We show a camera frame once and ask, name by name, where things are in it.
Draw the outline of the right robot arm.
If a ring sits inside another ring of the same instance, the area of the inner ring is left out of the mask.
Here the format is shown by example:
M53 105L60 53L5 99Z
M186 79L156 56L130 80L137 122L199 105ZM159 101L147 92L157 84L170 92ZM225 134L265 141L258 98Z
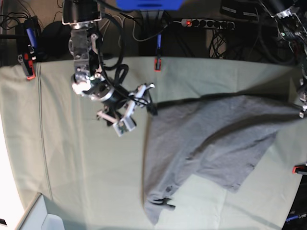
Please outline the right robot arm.
M103 8L120 10L107 4L104 0L65 0L63 2L62 23L71 27L69 51L73 56L74 74L71 77L72 87L76 94L87 96L101 102L106 107L107 115L119 116L122 107L145 107L152 115L157 109L152 102L149 89L153 85L144 85L145 90L128 91L122 83L128 74L129 67L123 63L126 39L122 26ZM120 35L120 51L117 62L106 66L106 55L102 52L103 35L98 28L102 19L113 23Z

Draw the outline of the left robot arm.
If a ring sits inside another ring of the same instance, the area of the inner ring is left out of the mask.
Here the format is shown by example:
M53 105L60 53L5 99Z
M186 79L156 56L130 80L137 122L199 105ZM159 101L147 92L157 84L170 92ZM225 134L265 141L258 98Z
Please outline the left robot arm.
M261 0L265 11L275 19L284 40L296 41L303 49L303 82L307 81L307 2L305 0Z

